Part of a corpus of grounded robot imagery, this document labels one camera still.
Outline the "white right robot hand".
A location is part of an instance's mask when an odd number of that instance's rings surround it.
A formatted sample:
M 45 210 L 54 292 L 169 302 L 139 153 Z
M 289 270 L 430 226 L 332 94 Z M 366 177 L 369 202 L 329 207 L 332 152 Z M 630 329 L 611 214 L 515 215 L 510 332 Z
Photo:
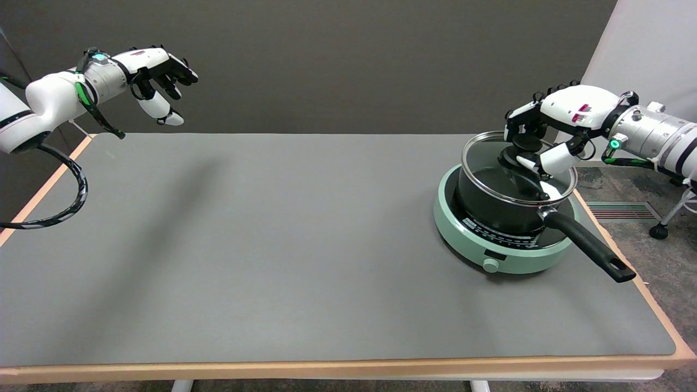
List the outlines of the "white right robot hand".
M 534 172 L 543 179 L 572 169 L 585 145 L 605 136 L 608 119 L 620 108 L 622 98 L 606 89 L 572 82 L 538 91 L 528 104 L 506 115 L 504 140 L 513 144 L 505 160 Z M 571 136 L 567 141 L 542 149 L 548 127 Z

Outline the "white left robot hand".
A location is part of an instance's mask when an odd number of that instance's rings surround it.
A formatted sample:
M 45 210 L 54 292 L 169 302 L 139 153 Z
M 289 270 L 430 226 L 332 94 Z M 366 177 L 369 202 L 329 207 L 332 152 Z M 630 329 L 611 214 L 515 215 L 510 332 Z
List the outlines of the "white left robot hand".
M 179 59 L 162 46 L 132 50 L 111 57 L 125 75 L 126 85 L 141 109 L 157 124 L 181 126 L 182 115 L 173 109 L 169 100 L 151 84 L 152 81 L 173 100 L 182 98 L 178 84 L 191 86 L 199 77 L 187 60 Z

